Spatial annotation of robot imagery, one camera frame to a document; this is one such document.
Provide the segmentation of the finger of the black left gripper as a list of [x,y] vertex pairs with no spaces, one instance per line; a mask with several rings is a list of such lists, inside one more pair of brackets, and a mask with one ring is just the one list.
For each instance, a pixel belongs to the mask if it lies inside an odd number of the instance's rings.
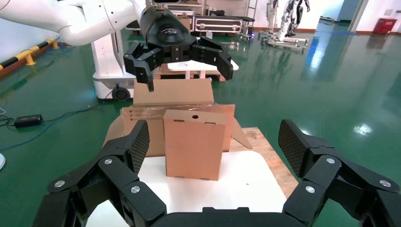
[[233,77],[234,66],[228,47],[216,40],[205,36],[196,39],[191,44],[191,60],[216,66],[226,80],[231,80]]
[[125,71],[136,77],[138,83],[146,84],[149,92],[154,91],[153,71],[163,63],[161,48],[149,49],[135,41],[123,55]]

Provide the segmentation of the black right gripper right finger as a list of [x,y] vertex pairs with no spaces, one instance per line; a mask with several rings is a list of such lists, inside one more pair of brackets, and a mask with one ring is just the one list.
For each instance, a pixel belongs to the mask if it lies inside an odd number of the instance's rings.
[[278,144],[300,179],[284,214],[310,227],[332,200],[362,227],[400,226],[401,189],[396,182],[345,158],[330,142],[303,133],[289,119],[280,123]]

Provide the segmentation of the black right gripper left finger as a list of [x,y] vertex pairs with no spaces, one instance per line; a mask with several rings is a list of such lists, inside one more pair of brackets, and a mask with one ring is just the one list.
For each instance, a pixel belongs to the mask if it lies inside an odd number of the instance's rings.
[[138,176],[149,143],[148,124],[140,120],[128,135],[107,141],[92,160],[51,181],[33,226],[81,227],[104,201],[130,227],[153,225],[167,209]]

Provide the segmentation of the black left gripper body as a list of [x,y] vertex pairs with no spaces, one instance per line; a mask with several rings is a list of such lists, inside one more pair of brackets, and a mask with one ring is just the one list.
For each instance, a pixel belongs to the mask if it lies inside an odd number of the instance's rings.
[[142,13],[139,25],[147,47],[155,53],[158,63],[190,60],[191,46],[197,39],[170,10],[150,7]]

